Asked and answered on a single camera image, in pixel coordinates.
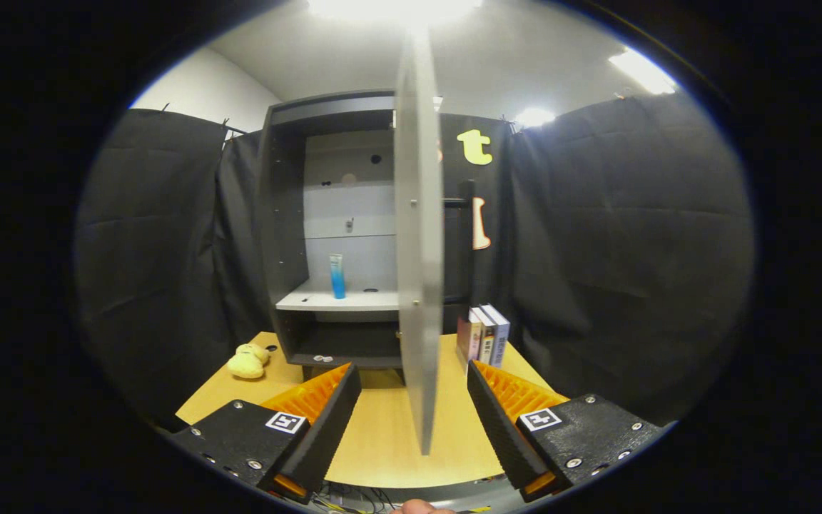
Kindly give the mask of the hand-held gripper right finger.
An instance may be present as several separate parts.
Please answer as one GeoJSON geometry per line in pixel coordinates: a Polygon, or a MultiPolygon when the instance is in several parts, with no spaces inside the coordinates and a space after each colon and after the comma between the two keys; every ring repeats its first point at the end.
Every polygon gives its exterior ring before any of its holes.
{"type": "Polygon", "coordinates": [[[467,392],[509,484],[541,500],[617,470],[672,429],[596,393],[567,399],[469,361],[467,392]]]}

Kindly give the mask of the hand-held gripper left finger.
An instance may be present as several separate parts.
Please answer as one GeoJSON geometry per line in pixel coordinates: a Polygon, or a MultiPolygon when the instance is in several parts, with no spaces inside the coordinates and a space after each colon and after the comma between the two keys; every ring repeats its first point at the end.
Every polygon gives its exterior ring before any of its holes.
{"type": "Polygon", "coordinates": [[[263,403],[228,401],[167,438],[250,489],[307,505],[322,487],[361,391],[359,368],[346,363],[263,403]]]}

